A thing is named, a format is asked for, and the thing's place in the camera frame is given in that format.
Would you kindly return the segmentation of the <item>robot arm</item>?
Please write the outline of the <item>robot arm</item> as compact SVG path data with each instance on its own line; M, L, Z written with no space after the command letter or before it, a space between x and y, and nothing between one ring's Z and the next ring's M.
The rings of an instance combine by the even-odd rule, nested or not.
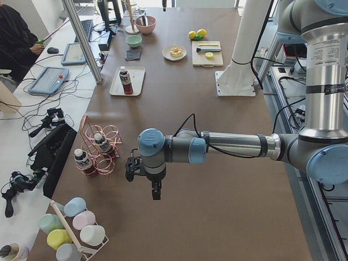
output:
M247 135L178 130L165 136L149 128L138 136L139 175L159 200L166 163L200 164L208 152L239 158L268 157L292 165L317 181L347 181L346 92L347 1L281 1L277 38L307 44L306 111L297 134Z

